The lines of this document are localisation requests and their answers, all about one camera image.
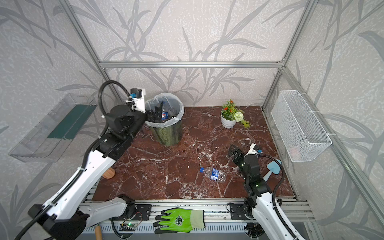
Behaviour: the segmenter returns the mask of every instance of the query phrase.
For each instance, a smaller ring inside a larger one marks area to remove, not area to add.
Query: glove cuff
[[[192,210],[190,220],[192,228],[205,228],[204,210]]]

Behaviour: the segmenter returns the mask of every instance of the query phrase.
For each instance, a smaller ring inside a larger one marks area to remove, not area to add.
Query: artificial flower arrangement
[[[237,109],[235,105],[236,104],[232,101],[232,99],[227,101],[227,104],[223,105],[223,110],[221,115],[226,120],[230,120],[230,121],[235,120],[236,122],[240,122],[241,124],[243,124],[245,128],[249,128],[251,125],[249,124],[248,121],[244,120],[245,112],[243,110]]]

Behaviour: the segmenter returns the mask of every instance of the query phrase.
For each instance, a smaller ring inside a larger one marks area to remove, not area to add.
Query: white wire mesh basket
[[[332,140],[296,90],[280,91],[272,117],[292,162],[308,162],[322,153]]]

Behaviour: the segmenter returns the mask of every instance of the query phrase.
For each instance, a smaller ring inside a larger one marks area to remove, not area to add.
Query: robotic arm
[[[120,86],[127,94],[128,100],[126,104],[117,105],[106,113],[102,95],[103,89],[111,83]],[[85,228],[106,219],[118,216],[129,219],[135,216],[135,201],[125,195],[96,205],[79,205],[102,174],[131,146],[144,122],[153,118],[152,112],[145,110],[144,95],[144,89],[132,88],[129,93],[116,81],[107,81],[101,85],[98,103],[106,119],[103,132],[86,150],[82,166],[68,182],[43,205],[35,204],[30,208],[28,214],[33,219],[15,240],[20,240],[36,222],[56,240],[74,240]],[[276,204],[276,190],[284,179],[284,170],[280,163],[269,156],[261,155],[255,144],[251,145],[246,155],[231,145],[229,155],[233,156],[233,162],[239,166],[241,176],[245,179],[244,187],[249,195],[244,203],[246,215],[253,216],[270,239],[305,240],[288,220],[279,204]],[[283,171],[283,177],[273,192],[260,177],[259,157],[271,158]]]

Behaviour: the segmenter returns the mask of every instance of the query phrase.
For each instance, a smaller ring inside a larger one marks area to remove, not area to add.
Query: work glove
[[[173,208],[164,210],[162,215],[156,216],[159,222],[153,223],[154,227],[164,226],[155,230],[155,233],[190,232],[194,228],[205,228],[204,211]]]

